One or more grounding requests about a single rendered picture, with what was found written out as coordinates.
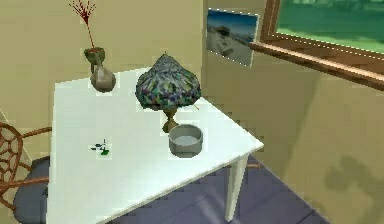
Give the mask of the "white table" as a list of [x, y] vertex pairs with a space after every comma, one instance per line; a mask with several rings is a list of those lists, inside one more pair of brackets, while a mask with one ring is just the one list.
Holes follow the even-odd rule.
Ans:
[[[143, 109], [135, 97], [141, 73], [117, 73], [106, 94], [89, 79], [56, 84], [46, 224], [105, 224], [222, 167], [230, 169], [225, 217], [233, 217], [248, 156], [262, 142], [199, 99], [176, 118], [202, 130], [202, 151], [174, 156], [163, 114]], [[103, 140], [107, 156], [92, 150]]]

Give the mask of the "grey bulbous vase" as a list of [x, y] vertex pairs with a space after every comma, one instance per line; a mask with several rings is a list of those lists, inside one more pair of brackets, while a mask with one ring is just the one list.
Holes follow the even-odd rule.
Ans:
[[101, 63], [98, 63], [90, 77], [90, 81], [95, 90], [101, 93], [106, 93], [114, 89], [116, 77]]

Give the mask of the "grey round bowl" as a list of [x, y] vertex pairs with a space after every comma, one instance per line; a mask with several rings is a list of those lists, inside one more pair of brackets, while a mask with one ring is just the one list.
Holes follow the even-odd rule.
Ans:
[[202, 151], [203, 132], [191, 124], [180, 124], [168, 135], [170, 152], [178, 158], [192, 158]]

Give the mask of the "brown lattice chair grey cushion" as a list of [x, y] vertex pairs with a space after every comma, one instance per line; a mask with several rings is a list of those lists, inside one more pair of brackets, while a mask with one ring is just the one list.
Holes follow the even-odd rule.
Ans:
[[13, 212], [20, 224], [46, 224], [50, 157], [21, 161], [24, 139], [52, 130], [51, 127], [21, 134], [0, 122], [0, 203]]

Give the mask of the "stained glass table lamp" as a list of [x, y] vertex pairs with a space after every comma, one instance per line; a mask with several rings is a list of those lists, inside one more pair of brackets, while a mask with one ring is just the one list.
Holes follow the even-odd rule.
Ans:
[[201, 97], [201, 86], [195, 74], [164, 53], [138, 78], [135, 96], [143, 109], [164, 112], [167, 121], [162, 130], [168, 133], [178, 126], [177, 109], [193, 105]]

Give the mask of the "wooden framed window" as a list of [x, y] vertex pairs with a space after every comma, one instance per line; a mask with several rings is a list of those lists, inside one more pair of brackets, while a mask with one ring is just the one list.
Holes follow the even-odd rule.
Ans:
[[266, 0], [250, 48], [384, 91], [384, 0]]

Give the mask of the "green vase with red twigs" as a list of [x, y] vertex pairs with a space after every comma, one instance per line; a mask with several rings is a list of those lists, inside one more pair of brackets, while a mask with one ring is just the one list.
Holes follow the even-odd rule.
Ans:
[[86, 25], [91, 47], [84, 50], [84, 56], [90, 63], [91, 72], [94, 72], [95, 66], [98, 63], [102, 63], [105, 59], [105, 50], [95, 45], [90, 28], [90, 18], [96, 9], [96, 4], [92, 3], [91, 0], [86, 0], [86, 2], [83, 2], [83, 0], [72, 0], [69, 6]]

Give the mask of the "small green blue object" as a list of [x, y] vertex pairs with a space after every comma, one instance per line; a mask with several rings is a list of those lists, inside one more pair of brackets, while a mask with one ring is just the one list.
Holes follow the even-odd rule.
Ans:
[[92, 147], [93, 151], [99, 151], [101, 156], [107, 156], [110, 150], [107, 148], [106, 140], [103, 140], [102, 143], [96, 143]]

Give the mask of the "framed landscape picture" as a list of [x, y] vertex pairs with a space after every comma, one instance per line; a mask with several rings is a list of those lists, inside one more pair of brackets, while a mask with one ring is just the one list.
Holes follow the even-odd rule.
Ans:
[[206, 49], [218, 56], [250, 67], [259, 15], [209, 8], [206, 19]]

